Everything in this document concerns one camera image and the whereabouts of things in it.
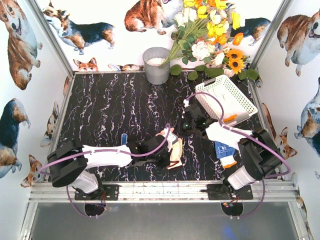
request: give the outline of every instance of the blue object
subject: blue object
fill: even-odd
[[[123,133],[121,135],[121,145],[126,145],[128,143],[127,140],[128,140],[128,135],[126,133]]]
[[[236,153],[236,149],[226,145],[224,143],[221,143],[219,141],[214,142],[214,147],[215,147],[215,153],[216,157],[218,159],[222,159],[228,156],[233,156]]]

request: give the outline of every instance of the sunflower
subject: sunflower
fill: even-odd
[[[226,54],[226,57],[229,59],[241,59],[244,57],[244,53],[238,49],[231,49]]]
[[[241,73],[241,70],[245,68],[245,63],[240,58],[229,58],[228,65],[235,74]]]

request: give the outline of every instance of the corgi wallpaper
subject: corgi wallpaper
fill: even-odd
[[[68,74],[26,1],[0,0],[0,34],[0,223],[11,240],[42,177]]]
[[[276,145],[298,176],[310,240],[320,239],[319,9],[319,2],[294,0],[258,63],[264,115]]]
[[[151,47],[170,49],[174,16],[181,12],[183,0],[37,0],[53,34],[74,71],[139,71],[143,70],[142,54]],[[234,0],[246,18],[245,26],[230,33],[229,41],[244,33],[239,46],[250,60],[282,0]],[[190,62],[183,68],[194,68],[200,62]]]

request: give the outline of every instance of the black marble surface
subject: black marble surface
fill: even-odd
[[[58,147],[79,138],[89,146],[111,147],[121,143],[121,134],[128,142],[148,140],[165,128],[166,123],[177,124],[182,113],[183,100],[194,93],[195,86],[207,80],[200,75],[196,81],[187,79],[187,72],[171,76],[163,85],[147,82],[143,72],[77,74],[60,132]],[[233,82],[252,100],[246,82]],[[236,127],[253,130],[259,128],[258,115]],[[218,180],[234,170],[223,171],[216,158],[213,142],[190,136],[183,138],[183,166],[172,170],[148,163],[141,167],[102,166],[90,169],[102,181],[194,181]],[[238,160],[233,168],[239,168]]]

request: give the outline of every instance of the orange object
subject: orange object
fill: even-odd
[[[221,45],[225,45],[227,42],[227,36],[226,34],[222,34],[221,36],[219,36],[218,38],[218,43]]]
[[[234,115],[232,115],[232,116],[224,119],[224,121],[225,121],[225,122],[230,122],[230,121],[232,121],[232,120],[235,120],[235,118],[236,118],[237,116],[238,116],[237,114],[234,114]]]
[[[235,46],[239,46],[242,39],[244,39],[244,34],[242,32],[238,33],[237,35],[234,36],[232,44]]]

